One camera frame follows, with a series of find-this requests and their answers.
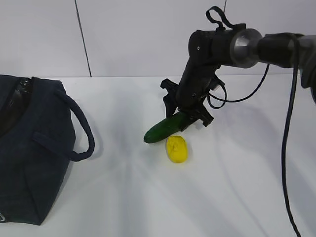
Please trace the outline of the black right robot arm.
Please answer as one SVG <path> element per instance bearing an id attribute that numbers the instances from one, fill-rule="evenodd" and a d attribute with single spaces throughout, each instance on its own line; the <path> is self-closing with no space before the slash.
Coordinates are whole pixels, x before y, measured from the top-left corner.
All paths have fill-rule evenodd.
<path id="1" fill-rule="evenodd" d="M 197 30 L 188 43 L 189 58 L 179 83 L 161 82 L 167 90 L 163 101 L 166 118 L 160 125 L 172 134 L 185 130 L 197 120 L 204 126 L 213 121 L 203 102 L 210 90 L 224 84 L 216 76 L 221 66 L 251 68 L 266 63 L 281 68 L 298 66 L 301 86 L 316 95 L 316 37 L 294 33 L 266 34 L 244 24 L 234 29 Z"/>

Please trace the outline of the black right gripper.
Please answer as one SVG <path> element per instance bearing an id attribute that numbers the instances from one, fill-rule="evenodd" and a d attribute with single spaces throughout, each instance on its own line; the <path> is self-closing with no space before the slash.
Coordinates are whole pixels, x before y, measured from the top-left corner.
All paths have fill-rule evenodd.
<path id="1" fill-rule="evenodd" d="M 179 85 L 169 79 L 161 82 L 160 87 L 167 90 L 167 94 L 163 97 L 166 118 L 171 117 L 176 109 L 183 112 L 185 119 L 181 122 L 182 131 L 197 120 L 201 120 L 204 127 L 213 122 L 214 117 L 206 107 L 196 104 L 201 102 L 210 90 L 216 90 L 219 87 L 215 74 L 219 67 L 220 65 L 187 64 Z"/>

